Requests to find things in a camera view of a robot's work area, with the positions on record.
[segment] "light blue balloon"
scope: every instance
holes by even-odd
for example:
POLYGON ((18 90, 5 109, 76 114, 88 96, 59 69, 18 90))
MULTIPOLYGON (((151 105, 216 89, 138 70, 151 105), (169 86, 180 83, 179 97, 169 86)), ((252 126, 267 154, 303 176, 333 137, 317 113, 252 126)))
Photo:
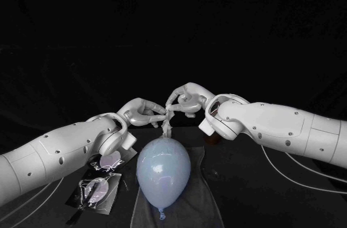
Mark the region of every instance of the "light blue balloon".
POLYGON ((177 199, 190 175, 189 155, 174 139, 160 137, 145 144, 135 175, 145 199, 161 212, 177 199))

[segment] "wrinkled cloth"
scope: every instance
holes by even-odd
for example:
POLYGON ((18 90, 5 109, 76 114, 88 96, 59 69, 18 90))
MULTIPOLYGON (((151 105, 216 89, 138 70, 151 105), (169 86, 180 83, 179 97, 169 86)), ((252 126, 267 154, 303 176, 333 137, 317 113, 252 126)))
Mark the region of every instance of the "wrinkled cloth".
POLYGON ((200 174, 203 147, 186 148, 186 152, 190 161, 189 180, 176 201, 164 208, 164 219, 160 220, 157 208, 138 188, 130 228, 223 228, 213 196, 200 174))
POLYGON ((171 127, 170 127, 170 119, 174 116, 173 111, 169 111, 170 104, 166 106, 166 120, 161 123, 161 136, 160 138, 170 138, 171 137, 171 127))

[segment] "balloon neck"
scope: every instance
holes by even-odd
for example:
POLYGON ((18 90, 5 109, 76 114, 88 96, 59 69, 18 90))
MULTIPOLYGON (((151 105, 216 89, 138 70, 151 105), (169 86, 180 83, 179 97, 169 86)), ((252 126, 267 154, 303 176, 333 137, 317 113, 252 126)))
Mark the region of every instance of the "balloon neck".
POLYGON ((158 208, 157 210, 158 210, 158 212, 160 212, 160 220, 163 220, 164 217, 166 217, 166 216, 164 216, 164 213, 163 213, 163 209, 158 208))

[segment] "white cable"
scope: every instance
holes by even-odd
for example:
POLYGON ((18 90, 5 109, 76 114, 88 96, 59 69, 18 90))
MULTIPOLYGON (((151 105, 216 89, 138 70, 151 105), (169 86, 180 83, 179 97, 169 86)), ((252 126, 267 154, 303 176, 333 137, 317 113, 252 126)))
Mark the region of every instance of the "white cable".
POLYGON ((300 185, 300 186, 303 186, 303 187, 306 187, 306 188, 310 188, 310 189, 316 189, 316 190, 326 191, 326 192, 332 192, 332 193, 347 194, 347 192, 335 191, 335 190, 328 190, 328 189, 320 189, 320 188, 315 188, 315 187, 310 187, 310 186, 307 186, 307 185, 304 185, 304 184, 300 184, 300 183, 297 183, 296 181, 293 181, 290 178, 287 178, 287 177, 280 173, 280 171, 278 171, 277 168, 274 167, 274 165, 273 165, 273 163, 270 162, 270 159, 268 159, 268 157, 267 157, 267 155, 265 155, 265 151, 264 151, 263 146, 261 146, 261 150, 263 150, 264 156, 265 156, 267 161, 268 161, 270 165, 273 166, 274 170, 278 172, 278 174, 280 174, 290 182, 293 182, 294 184, 297 184, 297 185, 300 185))
POLYGON ((307 169, 307 170, 312 171, 313 173, 316 173, 316 174, 319 174, 319 175, 328 177, 329 179, 335 179, 335 180, 338 180, 338 181, 347 183, 347 180, 343 180, 343 179, 338 179, 338 178, 335 178, 335 177, 332 177, 332 176, 329 176, 329 175, 326 175, 326 174, 322 174, 322 173, 319 173, 317 171, 309 169, 306 166, 303 166, 303 165, 302 165, 302 164, 293 159, 293 157, 291 157, 287 153, 286 153, 286 155, 287 155, 289 158, 296 162, 296 164, 300 165, 304 169, 307 169))
MULTIPOLYGON (((56 189, 57 189, 57 187, 59 187, 59 185, 60 185, 62 180, 63 180, 63 177, 60 178, 60 180, 59 180, 59 184, 57 184, 57 186, 54 187, 54 189, 53 189, 53 191, 51 191, 49 197, 44 199, 43 203, 38 205, 38 207, 36 208, 36 210, 43 206, 44 202, 46 202, 47 199, 50 198, 53 192, 56 191, 56 189)), ((34 210, 34 211, 27 215, 27 217, 25 217, 20 222, 17 222, 10 228, 15 227, 15 226, 17 226, 17 225, 18 225, 18 224, 20 224, 20 223, 21 223, 21 222, 30 217, 30 215, 36 212, 36 210, 34 210)))
POLYGON ((1 219, 0 222, 34 199, 34 197, 43 192, 43 190, 47 188, 50 183, 44 186, 44 188, 37 192, 37 194, 24 202, 24 204, 20 205, 1 219))

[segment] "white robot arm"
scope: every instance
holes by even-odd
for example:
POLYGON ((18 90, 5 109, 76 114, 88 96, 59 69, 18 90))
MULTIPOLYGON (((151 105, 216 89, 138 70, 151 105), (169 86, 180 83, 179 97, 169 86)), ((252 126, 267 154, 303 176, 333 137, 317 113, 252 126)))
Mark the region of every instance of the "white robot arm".
POLYGON ((148 123, 157 127, 156 122, 166 119, 164 113, 160 105, 135 98, 116 113, 103 113, 86 122, 51 130, 0 155, 0 206, 70 174, 93 154, 109 155, 119 147, 128 149, 135 138, 127 127, 148 123))
POLYGON ((166 105, 167 110, 182 111, 187 117, 192 116, 186 113, 203 109, 205 119, 197 127, 206 135, 215 131, 234 140, 244 133, 271 149, 347 168, 345 121, 283 105, 248 103, 234 94, 215 96, 195 83, 173 90, 166 105), (171 105, 176 97, 179 104, 171 105))

